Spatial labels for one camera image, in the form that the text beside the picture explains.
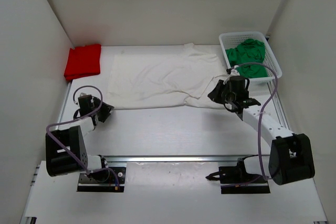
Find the green t-shirt in basket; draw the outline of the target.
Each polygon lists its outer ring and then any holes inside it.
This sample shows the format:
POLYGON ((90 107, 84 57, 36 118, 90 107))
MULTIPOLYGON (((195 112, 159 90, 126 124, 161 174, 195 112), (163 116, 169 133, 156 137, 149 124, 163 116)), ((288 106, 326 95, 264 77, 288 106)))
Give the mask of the green t-shirt in basket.
MULTIPOLYGON (((231 66, 243 63, 263 63, 265 59, 265 44, 262 41, 246 39, 237 47, 226 49, 231 66)), ((265 67, 261 65, 243 65, 237 68, 239 74, 249 79, 268 77, 265 67)))

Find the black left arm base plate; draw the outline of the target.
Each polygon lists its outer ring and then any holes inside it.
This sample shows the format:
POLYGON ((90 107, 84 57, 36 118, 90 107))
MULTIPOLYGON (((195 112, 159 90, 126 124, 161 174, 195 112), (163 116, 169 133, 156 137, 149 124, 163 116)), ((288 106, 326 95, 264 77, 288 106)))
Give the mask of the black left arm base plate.
POLYGON ((127 168, 125 166, 109 166, 108 169, 93 175, 80 173, 77 191, 87 193, 123 193, 126 171, 127 168))

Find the red t-shirt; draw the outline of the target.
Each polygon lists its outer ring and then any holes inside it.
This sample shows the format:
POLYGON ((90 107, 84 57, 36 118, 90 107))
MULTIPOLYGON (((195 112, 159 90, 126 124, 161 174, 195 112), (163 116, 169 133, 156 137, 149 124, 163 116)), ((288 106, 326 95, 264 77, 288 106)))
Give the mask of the red t-shirt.
POLYGON ((66 81, 100 74, 101 45, 70 48, 64 72, 66 81))

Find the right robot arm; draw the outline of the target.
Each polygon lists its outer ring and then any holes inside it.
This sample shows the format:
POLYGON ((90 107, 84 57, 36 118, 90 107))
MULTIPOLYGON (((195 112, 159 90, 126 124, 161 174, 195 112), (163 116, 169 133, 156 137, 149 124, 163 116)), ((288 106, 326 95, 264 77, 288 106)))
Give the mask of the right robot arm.
POLYGON ((271 178, 277 185, 313 178, 315 167, 308 136, 286 129, 264 113, 261 103, 249 96, 248 86, 248 79, 231 76, 219 80, 208 98, 217 104, 229 105, 226 110, 256 130, 258 141, 265 140, 270 147, 268 171, 260 158, 260 170, 256 174, 271 178))

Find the aluminium table edge rail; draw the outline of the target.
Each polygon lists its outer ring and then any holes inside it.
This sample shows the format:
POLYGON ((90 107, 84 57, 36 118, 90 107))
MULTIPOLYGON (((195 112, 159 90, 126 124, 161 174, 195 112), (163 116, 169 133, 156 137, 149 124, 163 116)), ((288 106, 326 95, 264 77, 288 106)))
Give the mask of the aluminium table edge rail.
POLYGON ((236 162, 241 155, 105 156, 110 163, 236 162))

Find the white plastic basket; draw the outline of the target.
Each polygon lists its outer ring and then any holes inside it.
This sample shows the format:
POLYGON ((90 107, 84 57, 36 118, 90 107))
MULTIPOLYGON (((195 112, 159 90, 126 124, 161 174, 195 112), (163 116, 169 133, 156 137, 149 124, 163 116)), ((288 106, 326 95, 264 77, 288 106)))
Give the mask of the white plastic basket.
POLYGON ((244 63, 246 65, 261 65, 265 67, 268 77, 264 78, 253 78, 250 79, 254 83, 265 83, 269 82, 275 78, 280 78, 282 76, 282 71, 279 67, 279 64, 275 58, 273 51, 271 50, 268 41, 264 34, 258 31, 240 31, 240 32, 230 32, 230 33, 223 33, 219 35, 219 42, 223 51, 223 57, 226 63, 227 68, 231 68, 229 64, 229 60, 227 58, 227 54, 225 52, 226 49, 231 49, 237 47, 240 43, 245 41, 246 39, 254 39, 262 41, 265 44, 265 59, 263 63, 244 63))

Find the white t-shirt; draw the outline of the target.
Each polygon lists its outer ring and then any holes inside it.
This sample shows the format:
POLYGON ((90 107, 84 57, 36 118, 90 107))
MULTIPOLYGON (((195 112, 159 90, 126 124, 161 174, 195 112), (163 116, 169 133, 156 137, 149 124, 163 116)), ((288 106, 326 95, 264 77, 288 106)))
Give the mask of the white t-shirt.
POLYGON ((116 109, 219 108, 207 95, 227 73, 217 53, 186 44, 174 54, 119 54, 104 100, 116 109))

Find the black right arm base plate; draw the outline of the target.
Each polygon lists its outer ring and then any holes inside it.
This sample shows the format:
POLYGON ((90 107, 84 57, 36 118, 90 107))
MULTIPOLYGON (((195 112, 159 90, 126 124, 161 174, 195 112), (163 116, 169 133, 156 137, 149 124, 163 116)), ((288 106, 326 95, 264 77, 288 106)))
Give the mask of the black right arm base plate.
POLYGON ((270 188, 261 175, 246 172, 243 161, 235 166, 220 166, 218 171, 205 177, 211 182, 220 182, 222 195, 269 194, 270 188))

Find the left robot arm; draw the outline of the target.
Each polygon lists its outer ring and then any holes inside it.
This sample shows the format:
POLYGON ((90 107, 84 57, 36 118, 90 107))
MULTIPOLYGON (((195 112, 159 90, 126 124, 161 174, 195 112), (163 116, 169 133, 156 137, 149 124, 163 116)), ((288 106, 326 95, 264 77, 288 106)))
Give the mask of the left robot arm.
POLYGON ((59 124, 56 130, 46 133, 47 172, 51 177, 86 172, 98 182, 105 182, 110 176, 107 161, 101 155, 87 154, 84 137, 107 120, 114 106, 90 94, 82 94, 78 106, 70 123, 59 124))

